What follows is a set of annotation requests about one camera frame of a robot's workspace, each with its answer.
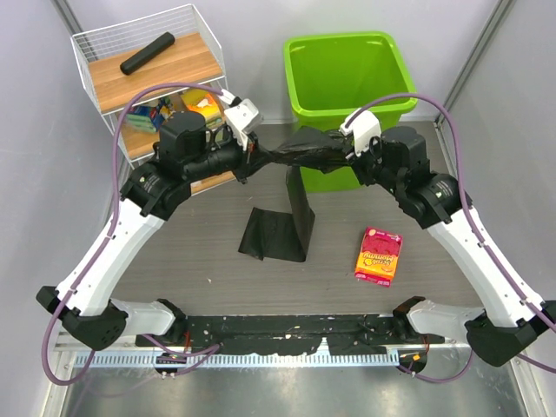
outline green box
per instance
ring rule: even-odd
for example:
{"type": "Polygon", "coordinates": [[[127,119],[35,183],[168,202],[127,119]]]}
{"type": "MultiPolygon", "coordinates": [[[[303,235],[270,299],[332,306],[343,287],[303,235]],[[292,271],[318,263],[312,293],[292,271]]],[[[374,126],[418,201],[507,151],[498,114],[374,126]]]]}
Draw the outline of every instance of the green box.
{"type": "MultiPolygon", "coordinates": [[[[297,127],[338,129],[345,118],[372,100],[415,92],[393,38],[383,32],[304,36],[284,45],[286,80],[297,127]]],[[[415,108],[417,99],[401,98],[373,108],[382,130],[415,108]]],[[[356,189],[350,168],[322,174],[302,169],[308,192],[356,189]]]]}

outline orange box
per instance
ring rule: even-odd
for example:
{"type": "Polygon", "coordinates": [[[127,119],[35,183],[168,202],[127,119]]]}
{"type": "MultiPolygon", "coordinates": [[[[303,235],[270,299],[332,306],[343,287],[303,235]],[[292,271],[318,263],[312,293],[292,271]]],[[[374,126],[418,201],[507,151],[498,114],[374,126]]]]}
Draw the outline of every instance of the orange box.
{"type": "Polygon", "coordinates": [[[355,264],[355,278],[390,287],[398,266],[402,242],[401,235],[367,228],[355,264]]]}

